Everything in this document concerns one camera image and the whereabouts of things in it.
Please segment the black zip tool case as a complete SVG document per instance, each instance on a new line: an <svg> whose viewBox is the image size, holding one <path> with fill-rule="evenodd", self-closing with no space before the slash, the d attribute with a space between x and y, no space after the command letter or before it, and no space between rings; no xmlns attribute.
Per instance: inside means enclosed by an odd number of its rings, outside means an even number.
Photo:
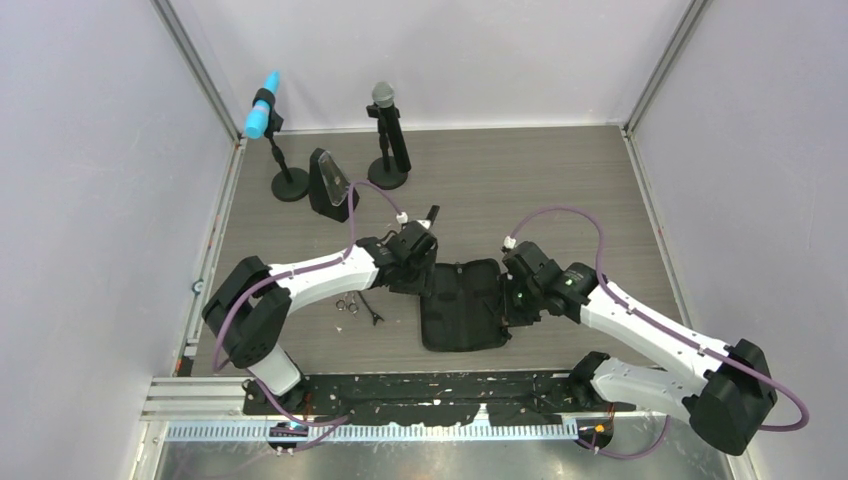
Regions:
<svg viewBox="0 0 848 480"><path fill-rule="evenodd" d="M501 269L494 259L437 263L430 295L420 299L421 341L431 352L474 352L504 346Z"/></svg>

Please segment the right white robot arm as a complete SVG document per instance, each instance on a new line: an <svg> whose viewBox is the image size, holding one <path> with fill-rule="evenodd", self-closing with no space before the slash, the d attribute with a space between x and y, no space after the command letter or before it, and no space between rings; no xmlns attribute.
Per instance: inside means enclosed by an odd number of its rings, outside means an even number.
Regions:
<svg viewBox="0 0 848 480"><path fill-rule="evenodd" d="M571 397L584 410L627 403L686 422L708 445L745 452L777 402L763 350L693 331L646 307L580 262L562 268L531 242L507 237L502 262L507 297L521 314L565 317L605 333L653 361L628 364L603 352L573 369Z"/></svg>

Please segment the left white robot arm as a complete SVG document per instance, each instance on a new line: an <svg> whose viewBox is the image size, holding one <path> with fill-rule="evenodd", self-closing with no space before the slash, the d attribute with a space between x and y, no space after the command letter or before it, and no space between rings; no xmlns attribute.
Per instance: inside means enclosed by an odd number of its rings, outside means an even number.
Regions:
<svg viewBox="0 0 848 480"><path fill-rule="evenodd" d="M287 317L341 295L385 287L423 296L429 288L437 239L428 220L413 220L386 240L365 237L350 251L295 264L241 260L202 309L230 363L251 372L280 412L298 412L307 398L302 373L278 340Z"/></svg>

